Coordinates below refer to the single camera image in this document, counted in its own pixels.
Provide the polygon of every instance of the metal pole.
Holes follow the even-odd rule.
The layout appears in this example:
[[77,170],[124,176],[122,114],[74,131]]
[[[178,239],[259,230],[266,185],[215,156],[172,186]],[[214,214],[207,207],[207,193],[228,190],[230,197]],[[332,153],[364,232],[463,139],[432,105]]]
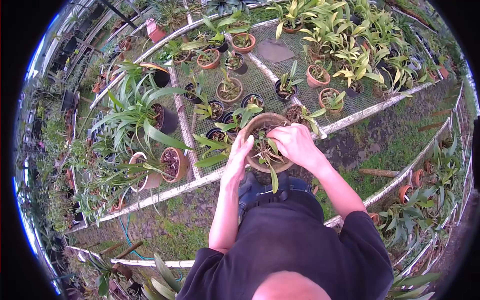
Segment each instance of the metal pole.
[[108,0],[100,0],[100,1],[102,1],[105,5],[108,6],[108,8],[110,8],[120,18],[122,18],[125,22],[127,22],[128,25],[130,25],[134,29],[137,29],[137,26],[135,26],[135,24],[133,24],[126,16],[124,16],[119,10],[117,10],[112,4],[110,4],[110,2],[108,2]]

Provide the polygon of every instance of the wooden stake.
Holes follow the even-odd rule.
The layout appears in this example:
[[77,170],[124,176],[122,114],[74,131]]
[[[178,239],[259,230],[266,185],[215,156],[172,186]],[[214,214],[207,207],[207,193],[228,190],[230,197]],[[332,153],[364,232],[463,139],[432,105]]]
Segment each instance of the wooden stake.
[[105,250],[100,251],[99,254],[100,254],[100,255],[103,255],[103,254],[105,254],[105,253],[108,253],[108,252],[110,252],[110,251],[112,251],[112,250],[117,249],[117,248],[120,247],[121,245],[123,245],[123,242],[120,242],[120,243],[115,244],[115,245],[113,245],[113,246],[111,246],[111,247],[108,247],[108,248],[106,248]]
[[395,178],[400,172],[380,169],[359,169],[359,173],[363,175],[383,176],[388,178]]
[[432,117],[450,114],[451,112],[452,112],[452,108],[441,110],[441,111],[436,111],[436,112],[432,113]]
[[432,129],[432,128],[437,128],[437,127],[440,127],[444,124],[444,122],[438,122],[438,123],[434,123],[434,124],[430,124],[430,125],[427,125],[427,126],[423,126],[423,127],[418,127],[418,131],[425,131],[425,130],[428,130],[428,129]]
[[138,247],[142,246],[144,244],[144,242],[141,240],[140,242],[132,245],[131,247],[129,247],[127,250],[125,250],[124,252],[120,253],[119,255],[115,256],[115,258],[117,259],[120,259],[120,258],[124,258],[125,256],[127,256],[127,254],[129,254],[130,252],[132,252],[133,250],[137,249]]

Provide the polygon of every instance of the plastic pot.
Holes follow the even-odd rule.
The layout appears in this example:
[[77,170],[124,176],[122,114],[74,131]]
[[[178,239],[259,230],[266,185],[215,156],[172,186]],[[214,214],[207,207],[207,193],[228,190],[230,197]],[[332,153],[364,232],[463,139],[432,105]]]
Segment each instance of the plastic pot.
[[297,85],[292,85],[292,88],[293,88],[293,94],[290,96],[289,99],[286,99],[286,98],[283,98],[282,96],[280,96],[278,94],[278,90],[280,89],[280,79],[278,79],[276,82],[275,82],[275,85],[274,85],[274,90],[275,90],[275,94],[276,94],[276,97],[278,100],[280,100],[281,102],[283,103],[287,103],[289,102],[293,97],[295,97],[298,93],[299,93],[299,89],[297,87]]
[[409,184],[400,187],[400,189],[398,190],[398,197],[400,198],[400,202],[402,204],[407,204],[408,200],[405,199],[405,195],[408,196],[408,192],[411,191],[413,191],[413,188]]
[[369,213],[370,218],[372,218],[373,223],[375,226],[380,225],[380,215],[378,213]]
[[[145,153],[136,152],[135,154],[132,155],[128,163],[135,164],[135,160],[137,159],[137,157],[142,157],[143,159],[147,159],[147,157],[145,156]],[[138,186],[131,185],[130,188],[132,189],[132,191],[140,192],[143,190],[157,188],[160,185],[160,183],[162,182],[161,174],[153,171],[147,171],[147,172],[148,172],[148,175],[144,177],[143,185],[140,188]]]
[[412,183],[415,188],[421,188],[423,185],[423,169],[418,169],[412,174]]
[[173,63],[174,63],[174,64],[180,65],[180,64],[182,63],[182,61],[183,61],[183,62],[185,62],[185,61],[190,61],[190,60],[192,59],[192,56],[193,56],[193,52],[189,51],[187,57],[185,57],[184,59],[182,59],[182,60],[176,60],[175,58],[173,58],[172,60],[173,60]]
[[300,24],[300,26],[295,27],[295,29],[290,29],[290,28],[287,28],[285,26],[282,26],[283,32],[288,33],[288,34],[296,33],[302,28],[303,28],[303,24]]
[[216,49],[218,50],[220,53],[223,53],[225,51],[228,50],[228,44],[227,44],[227,40],[224,40],[223,41],[223,44],[221,46],[212,46],[210,45],[210,49]]
[[[241,65],[240,65],[238,68],[234,69],[234,70],[232,69],[232,71],[235,72],[235,73],[237,73],[238,75],[243,75],[243,74],[245,74],[245,73],[247,72],[247,70],[248,70],[248,65],[247,65],[247,63],[245,62],[245,59],[243,58],[243,56],[242,56],[241,54],[235,53],[235,56],[238,56],[238,57],[241,58]],[[225,67],[228,69],[228,67],[227,67],[227,60],[228,60],[228,59],[225,60]]]
[[218,101],[218,100],[209,101],[209,102],[208,102],[208,105],[210,105],[210,104],[212,104],[212,103],[218,103],[218,104],[220,104],[220,106],[222,107],[222,114],[221,114],[218,118],[216,118],[216,119],[207,118],[207,120],[212,121],[212,122],[218,122],[218,121],[222,120],[223,115],[225,114],[225,107],[223,107],[223,103],[220,102],[220,101]]
[[179,118],[177,117],[177,115],[173,111],[166,108],[165,106],[161,106],[158,103],[153,104],[152,109],[154,109],[154,110],[155,109],[157,109],[157,110],[160,109],[160,111],[163,114],[163,120],[156,120],[158,123],[159,123],[159,121],[162,122],[160,124],[160,128],[158,130],[160,130],[164,134],[171,134],[172,132],[174,132],[177,129],[178,123],[179,123]]
[[220,52],[217,49],[207,49],[207,50],[205,50],[205,53],[210,52],[210,51],[211,52],[216,52],[216,59],[211,63],[208,63],[206,65],[202,65],[200,63],[200,57],[202,55],[199,55],[197,57],[197,64],[204,70],[215,69],[220,64]]
[[328,72],[325,72],[325,75],[324,75],[325,81],[317,80],[310,73],[310,71],[313,67],[314,67],[314,65],[310,65],[307,68],[307,83],[308,83],[308,86],[311,87],[311,88],[328,86],[328,84],[330,83],[330,74],[328,74]]
[[220,93],[219,93],[218,91],[219,91],[219,89],[220,89],[220,86],[221,86],[223,83],[220,82],[220,83],[216,86],[216,97],[217,97],[218,99],[220,99],[220,101],[225,102],[225,103],[234,103],[234,102],[237,102],[237,101],[240,99],[240,97],[242,97],[242,95],[243,95],[243,85],[242,85],[241,81],[238,80],[237,78],[233,78],[233,77],[230,77],[230,80],[234,81],[234,82],[236,83],[236,85],[240,87],[240,92],[239,92],[239,94],[238,94],[235,98],[233,98],[232,100],[224,99],[224,98],[222,98],[222,97],[220,96]]
[[[192,88],[192,87],[193,87],[192,83],[187,84],[185,86],[185,90],[189,90],[189,88]],[[190,94],[189,93],[183,94],[183,99],[188,100],[188,101],[192,102],[193,104],[200,104],[202,102],[199,97],[195,97],[193,99],[190,99],[190,98],[187,97],[187,95],[190,95]]]
[[[247,138],[252,134],[252,132],[259,128],[260,126],[263,126],[264,124],[272,124],[272,125],[278,125],[278,126],[290,126],[290,122],[283,116],[277,115],[273,112],[266,112],[263,114],[259,114],[258,116],[254,117],[253,119],[250,120],[250,122],[245,126],[243,129],[245,130],[245,134],[242,137],[242,143],[247,141]],[[258,158],[254,157],[257,153],[255,152],[254,149],[250,150],[250,152],[247,155],[247,161],[250,164],[252,168],[255,168],[261,172],[265,173],[270,173],[270,168],[266,164],[260,164],[258,162]],[[283,157],[285,160],[285,164],[280,164],[277,162],[272,162],[272,167],[275,170],[276,173],[285,171],[289,167],[293,165],[293,162],[290,161],[288,158]]]
[[248,94],[247,96],[243,97],[240,106],[243,107],[243,108],[247,107],[248,100],[250,100],[250,98],[252,96],[255,96],[255,97],[258,98],[258,100],[260,101],[260,105],[259,105],[260,108],[265,108],[265,100],[259,94],[254,94],[254,93]]
[[188,160],[188,158],[183,155],[180,149],[174,147],[168,147],[163,151],[162,156],[160,157],[160,162],[164,163],[166,157],[165,155],[171,154],[172,151],[174,152],[175,160],[178,162],[177,175],[175,176],[175,178],[172,178],[162,174],[163,180],[170,183],[177,182],[182,179],[183,176],[187,175],[188,169],[190,167],[190,161]]
[[158,87],[165,87],[170,82],[170,73],[163,70],[157,70],[153,75],[153,80]]
[[63,92],[61,110],[66,111],[75,106],[75,93],[69,90]]
[[349,97],[356,98],[356,97],[358,97],[358,95],[363,93],[363,84],[361,82],[359,82],[359,84],[360,84],[360,92],[354,91],[351,87],[349,87],[348,89],[345,90]]
[[252,40],[252,44],[250,46],[245,47],[245,48],[235,46],[235,44],[233,43],[233,41],[235,40],[235,37],[246,36],[246,35],[247,35],[246,33],[239,33],[239,34],[233,36],[232,47],[235,49],[235,53],[247,54],[247,53],[251,52],[253,50],[253,48],[255,47],[255,43],[256,43],[257,40],[251,34],[248,34],[248,38]]

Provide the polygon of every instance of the black plastic pot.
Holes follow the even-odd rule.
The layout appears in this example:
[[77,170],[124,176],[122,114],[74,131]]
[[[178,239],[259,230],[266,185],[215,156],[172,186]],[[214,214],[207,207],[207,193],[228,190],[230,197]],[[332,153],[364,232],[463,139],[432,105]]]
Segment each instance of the black plastic pot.
[[[185,87],[185,89],[186,89],[186,90],[189,90],[190,87],[193,87],[193,84],[191,84],[191,83],[190,83],[190,84],[187,84],[187,86]],[[187,97],[187,95],[190,95],[190,94],[189,94],[189,93],[183,94],[183,98],[184,98],[185,100],[191,101],[193,104],[200,104],[200,103],[202,102],[199,97],[195,97],[195,98],[193,98],[193,99],[190,99],[190,98]]]
[[225,114],[225,107],[223,106],[223,103],[218,101],[218,100],[212,100],[212,101],[208,102],[208,104],[212,104],[212,103],[219,103],[220,106],[222,107],[223,112],[222,112],[222,115],[220,117],[218,117],[217,119],[211,120],[210,118],[207,118],[207,120],[212,121],[212,122],[218,122],[218,121],[223,119],[223,116]]
[[251,94],[248,94],[247,96],[245,96],[245,97],[242,99],[240,106],[243,107],[243,108],[247,107],[247,105],[248,105],[248,100],[250,99],[250,97],[251,97],[252,95],[260,99],[260,102],[263,103],[262,108],[263,108],[264,111],[265,111],[265,100],[264,100],[259,94],[255,94],[255,93],[251,93]]
[[63,92],[61,110],[66,111],[75,106],[75,93],[69,90]]
[[361,20],[355,14],[350,15],[350,21],[352,21],[357,26],[361,24]]
[[[161,105],[158,103],[155,103],[152,106],[161,106]],[[159,130],[164,134],[170,134],[177,129],[179,124],[179,118],[170,109],[166,108],[165,106],[161,106],[161,107],[163,109],[163,124]]]
[[227,40],[224,40],[224,41],[223,41],[223,44],[222,44],[221,46],[219,46],[219,47],[210,45],[210,48],[211,48],[211,49],[217,49],[220,53],[223,53],[223,52],[225,52],[225,51],[228,50]]
[[276,82],[275,82],[275,85],[274,85],[274,91],[275,91],[275,94],[276,94],[276,97],[278,98],[278,100],[280,100],[281,102],[283,103],[287,103],[289,102],[294,96],[296,96],[298,93],[299,93],[299,88],[296,86],[296,85],[293,85],[293,89],[295,90],[295,92],[290,96],[290,99],[285,99],[285,98],[282,98],[282,96],[280,96],[277,92],[277,89],[278,87],[280,87],[280,79],[278,79]]
[[241,58],[241,65],[240,65],[238,68],[236,68],[236,69],[234,69],[234,70],[232,70],[232,71],[235,72],[235,73],[237,73],[238,75],[243,75],[243,74],[245,74],[245,73],[247,72],[247,70],[248,70],[248,65],[247,65],[247,63],[245,62],[245,59],[243,58],[243,56],[242,56],[241,54],[235,53],[235,56],[238,56],[238,57]]
[[[222,132],[222,130],[221,130],[220,128],[216,128],[216,127],[215,127],[215,128],[212,128],[212,129],[210,129],[209,131],[207,131],[207,134],[205,135],[205,137],[206,137],[207,139],[210,139],[210,140],[211,140],[211,139],[212,139],[212,135],[213,135],[215,132]],[[214,151],[214,152],[222,152],[223,149],[217,149],[217,150],[213,150],[213,151]]]
[[360,95],[362,92],[363,92],[363,85],[362,85],[362,89],[361,89],[361,92],[356,92],[354,91],[351,87],[349,87],[348,89],[346,89],[345,91],[347,92],[347,95],[350,97],[350,98],[355,98],[355,97],[358,97],[358,95]]
[[155,75],[153,75],[153,80],[158,87],[165,87],[170,82],[170,74],[162,70],[157,70]]

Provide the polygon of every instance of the dirt ground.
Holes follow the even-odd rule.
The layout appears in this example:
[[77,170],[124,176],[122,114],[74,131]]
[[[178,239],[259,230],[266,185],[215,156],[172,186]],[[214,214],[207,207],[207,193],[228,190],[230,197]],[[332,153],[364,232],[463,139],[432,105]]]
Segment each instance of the dirt ground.
[[452,229],[447,247],[430,270],[430,273],[441,273],[442,275],[438,280],[430,284],[425,293],[435,291],[437,293],[436,297],[440,298],[441,294],[447,288],[445,284],[447,283],[450,272],[454,272],[457,264],[460,263],[459,260],[462,259],[463,247],[466,245],[469,233],[473,229],[473,220],[478,217],[475,212],[479,202],[480,193],[472,190],[460,224]]

